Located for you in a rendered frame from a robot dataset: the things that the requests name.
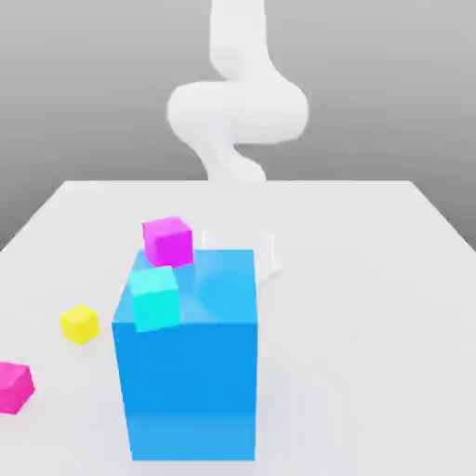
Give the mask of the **small yellow cube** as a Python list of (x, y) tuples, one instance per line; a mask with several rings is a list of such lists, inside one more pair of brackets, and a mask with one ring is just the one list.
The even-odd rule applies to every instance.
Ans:
[(64, 337), (77, 345), (84, 345), (99, 334), (98, 314), (88, 306), (75, 306), (59, 320)]

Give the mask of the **small pink cube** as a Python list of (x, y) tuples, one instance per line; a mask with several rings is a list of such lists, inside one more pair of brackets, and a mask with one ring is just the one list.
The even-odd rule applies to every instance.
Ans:
[(0, 362), (0, 414), (16, 415), (34, 392), (29, 365)]

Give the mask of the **small cyan cube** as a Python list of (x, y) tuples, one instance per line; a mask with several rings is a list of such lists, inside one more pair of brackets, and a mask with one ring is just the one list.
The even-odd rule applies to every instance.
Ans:
[(146, 333), (179, 325), (179, 287), (171, 267), (132, 271), (128, 284), (138, 332)]

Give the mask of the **small magenta cube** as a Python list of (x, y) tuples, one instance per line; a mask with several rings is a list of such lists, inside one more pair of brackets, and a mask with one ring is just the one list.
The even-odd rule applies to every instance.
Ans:
[(144, 254), (154, 267), (193, 263), (192, 229), (179, 217), (143, 222)]

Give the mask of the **large blue box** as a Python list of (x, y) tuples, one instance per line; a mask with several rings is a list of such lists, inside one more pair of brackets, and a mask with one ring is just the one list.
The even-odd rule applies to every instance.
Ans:
[(177, 326), (134, 325), (125, 288), (112, 334), (135, 461), (255, 457), (258, 305), (250, 250), (197, 250), (174, 270)]

